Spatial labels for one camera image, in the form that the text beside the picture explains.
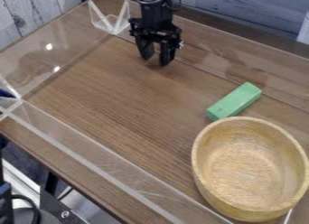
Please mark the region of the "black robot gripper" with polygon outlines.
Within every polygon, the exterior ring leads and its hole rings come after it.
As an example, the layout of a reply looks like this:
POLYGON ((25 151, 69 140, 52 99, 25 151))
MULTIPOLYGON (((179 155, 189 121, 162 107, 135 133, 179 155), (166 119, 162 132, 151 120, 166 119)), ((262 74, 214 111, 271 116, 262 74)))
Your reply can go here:
POLYGON ((130 35, 135 38, 142 58, 147 61, 155 54, 154 43, 160 43, 159 64, 175 58, 175 49, 182 46, 182 30, 172 23, 172 8, 168 0, 139 1, 142 16, 130 18, 130 35))

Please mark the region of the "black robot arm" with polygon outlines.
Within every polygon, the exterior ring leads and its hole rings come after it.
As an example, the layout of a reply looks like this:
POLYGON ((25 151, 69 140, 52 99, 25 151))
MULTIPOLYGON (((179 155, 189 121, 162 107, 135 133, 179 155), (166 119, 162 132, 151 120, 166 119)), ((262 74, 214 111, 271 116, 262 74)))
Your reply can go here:
POLYGON ((159 64, 167 66, 174 61, 176 49, 182 48, 182 30, 172 23, 172 0, 138 0, 142 17, 131 17, 130 35, 135 38, 142 58, 147 61, 155 55, 159 44, 159 64))

